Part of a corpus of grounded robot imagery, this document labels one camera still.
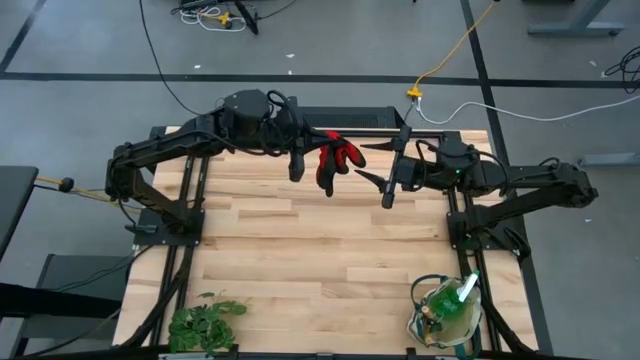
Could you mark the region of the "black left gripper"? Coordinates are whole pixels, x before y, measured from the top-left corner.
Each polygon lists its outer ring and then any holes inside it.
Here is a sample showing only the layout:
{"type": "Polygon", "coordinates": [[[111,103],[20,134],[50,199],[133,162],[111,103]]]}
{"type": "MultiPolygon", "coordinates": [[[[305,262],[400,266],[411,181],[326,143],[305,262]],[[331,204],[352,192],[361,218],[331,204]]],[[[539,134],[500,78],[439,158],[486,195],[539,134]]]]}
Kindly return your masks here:
{"type": "MultiPolygon", "coordinates": [[[[288,154],[289,180],[299,182],[304,174],[304,136],[308,140],[329,139],[330,136],[316,128],[302,129],[302,123],[288,98],[281,97],[278,101],[268,97],[267,100],[270,112],[264,118],[264,152],[272,157],[288,154]]],[[[327,141],[312,141],[306,144],[304,149],[315,150],[327,145],[327,141]]]]}

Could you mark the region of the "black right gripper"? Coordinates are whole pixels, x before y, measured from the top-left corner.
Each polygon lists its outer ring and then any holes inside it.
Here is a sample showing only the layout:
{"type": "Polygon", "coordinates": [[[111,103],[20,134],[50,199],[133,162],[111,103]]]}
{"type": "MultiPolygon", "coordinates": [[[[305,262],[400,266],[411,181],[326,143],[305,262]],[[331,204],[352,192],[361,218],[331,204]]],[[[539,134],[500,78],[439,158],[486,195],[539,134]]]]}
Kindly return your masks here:
{"type": "Polygon", "coordinates": [[[425,161],[411,159],[405,155],[406,146],[410,140],[411,133],[411,127],[408,125],[402,125],[400,127],[399,134],[393,137],[389,142],[362,144],[363,148],[392,150],[394,152],[387,180],[376,174],[363,170],[356,170],[357,174],[373,183],[378,191],[382,193],[382,207],[384,209],[391,209],[393,207],[395,190],[398,184],[408,188],[418,187],[423,184],[423,180],[419,180],[419,176],[426,174],[426,171],[422,170],[422,166],[425,165],[425,161]]]}

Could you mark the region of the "red black gardening glove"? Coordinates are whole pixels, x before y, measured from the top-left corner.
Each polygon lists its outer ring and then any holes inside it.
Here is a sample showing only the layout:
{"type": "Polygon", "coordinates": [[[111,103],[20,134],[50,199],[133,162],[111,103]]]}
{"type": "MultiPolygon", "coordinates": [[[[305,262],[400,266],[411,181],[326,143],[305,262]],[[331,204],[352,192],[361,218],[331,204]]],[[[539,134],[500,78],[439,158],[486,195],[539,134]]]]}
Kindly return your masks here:
{"type": "Polygon", "coordinates": [[[340,133],[326,131],[325,134],[332,142],[320,148],[319,165],[316,169],[315,179],[317,185],[325,192],[325,196],[332,197],[335,175],[349,173],[347,161],[350,161],[357,168],[364,168],[366,159],[359,148],[340,133]]]}

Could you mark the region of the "green spray bottle white nozzle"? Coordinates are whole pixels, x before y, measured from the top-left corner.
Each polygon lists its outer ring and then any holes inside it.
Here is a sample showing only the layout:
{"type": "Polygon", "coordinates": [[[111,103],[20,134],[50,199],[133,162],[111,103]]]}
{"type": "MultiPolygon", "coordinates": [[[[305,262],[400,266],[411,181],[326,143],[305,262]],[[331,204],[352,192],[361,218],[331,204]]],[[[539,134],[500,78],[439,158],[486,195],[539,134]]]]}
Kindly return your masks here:
{"type": "Polygon", "coordinates": [[[478,271],[464,281],[447,277],[431,296],[428,308],[438,321],[450,321],[460,317],[472,304],[472,291],[478,281],[478,271]]]}

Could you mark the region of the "beige green gardening bag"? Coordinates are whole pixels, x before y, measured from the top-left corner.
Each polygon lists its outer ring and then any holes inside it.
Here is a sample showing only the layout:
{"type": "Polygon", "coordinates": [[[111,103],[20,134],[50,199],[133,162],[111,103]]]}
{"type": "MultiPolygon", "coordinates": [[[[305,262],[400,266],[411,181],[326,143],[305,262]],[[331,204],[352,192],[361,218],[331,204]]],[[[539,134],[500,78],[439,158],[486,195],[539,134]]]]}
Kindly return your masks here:
{"type": "Polygon", "coordinates": [[[413,281],[410,288],[410,300],[414,310],[407,322],[406,330],[414,340],[425,347],[427,346],[424,343],[424,339],[427,335],[430,335],[435,340],[435,344],[430,347],[439,349],[453,348],[459,360],[473,360],[478,356],[478,351],[475,351],[472,355],[467,355],[464,344],[476,335],[476,330],[483,317],[481,292],[477,286],[478,281],[472,291],[472,304],[460,317],[450,321],[438,321],[433,314],[431,318],[427,318],[421,312],[421,307],[428,306],[431,296],[447,277],[449,276],[428,274],[413,281]],[[414,290],[425,280],[438,280],[439,284],[416,301],[414,299],[414,290]]]}

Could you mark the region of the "black computer tower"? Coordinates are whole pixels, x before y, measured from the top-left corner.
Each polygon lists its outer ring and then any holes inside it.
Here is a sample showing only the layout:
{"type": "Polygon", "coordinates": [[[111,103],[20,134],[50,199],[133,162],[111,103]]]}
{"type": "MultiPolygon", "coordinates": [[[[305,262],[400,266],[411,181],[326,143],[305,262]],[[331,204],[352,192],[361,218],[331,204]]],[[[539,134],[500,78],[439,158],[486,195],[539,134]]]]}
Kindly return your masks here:
{"type": "Polygon", "coordinates": [[[393,106],[300,107],[302,118],[316,128],[399,128],[403,119],[393,106]]]}

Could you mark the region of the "black stand leg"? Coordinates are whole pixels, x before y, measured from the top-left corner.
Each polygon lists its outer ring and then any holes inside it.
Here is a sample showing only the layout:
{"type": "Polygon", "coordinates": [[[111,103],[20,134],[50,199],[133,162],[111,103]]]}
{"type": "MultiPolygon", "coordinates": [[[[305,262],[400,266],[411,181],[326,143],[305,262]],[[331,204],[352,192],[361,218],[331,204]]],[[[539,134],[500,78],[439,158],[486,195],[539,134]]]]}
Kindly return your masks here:
{"type": "Polygon", "coordinates": [[[254,34],[259,34],[259,29],[257,26],[257,20],[254,15],[251,15],[247,6],[243,4],[241,0],[232,0],[238,11],[240,12],[243,20],[245,21],[249,30],[254,34]]]}

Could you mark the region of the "green potted plant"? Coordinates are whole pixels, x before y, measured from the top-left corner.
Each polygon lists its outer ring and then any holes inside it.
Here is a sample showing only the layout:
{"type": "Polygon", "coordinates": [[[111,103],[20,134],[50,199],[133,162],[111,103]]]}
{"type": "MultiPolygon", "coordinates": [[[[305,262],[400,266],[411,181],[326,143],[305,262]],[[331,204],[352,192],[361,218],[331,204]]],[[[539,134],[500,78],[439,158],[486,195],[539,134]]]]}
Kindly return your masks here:
{"type": "Polygon", "coordinates": [[[235,334],[228,320],[245,315],[247,306],[236,300],[218,300],[214,292],[201,293],[199,298],[206,302],[174,312],[168,327],[171,353],[199,349],[213,357],[232,349],[235,334]]]}

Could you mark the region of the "grey desk foot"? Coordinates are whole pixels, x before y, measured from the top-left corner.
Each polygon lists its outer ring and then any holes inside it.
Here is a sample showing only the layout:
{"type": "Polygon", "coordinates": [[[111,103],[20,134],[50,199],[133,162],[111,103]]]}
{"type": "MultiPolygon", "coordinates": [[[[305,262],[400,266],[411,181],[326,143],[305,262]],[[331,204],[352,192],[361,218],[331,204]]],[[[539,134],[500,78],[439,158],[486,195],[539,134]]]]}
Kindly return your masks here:
{"type": "Polygon", "coordinates": [[[640,166],[640,152],[586,154],[579,158],[581,166],[640,166]]]}
{"type": "Polygon", "coordinates": [[[528,35],[566,37],[615,37],[625,30],[625,25],[616,22],[598,22],[595,18],[610,0],[587,0],[587,4],[572,19],[558,23],[531,24],[528,35]]]}

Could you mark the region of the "black desk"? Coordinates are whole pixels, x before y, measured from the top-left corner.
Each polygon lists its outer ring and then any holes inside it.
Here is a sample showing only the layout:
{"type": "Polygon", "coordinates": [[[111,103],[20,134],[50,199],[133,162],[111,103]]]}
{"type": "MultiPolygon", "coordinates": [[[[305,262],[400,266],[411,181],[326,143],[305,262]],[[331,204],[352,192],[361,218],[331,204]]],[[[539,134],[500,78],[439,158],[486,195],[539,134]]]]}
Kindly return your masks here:
{"type": "Polygon", "coordinates": [[[0,165],[0,261],[33,192],[38,172],[33,166],[0,165]]]}

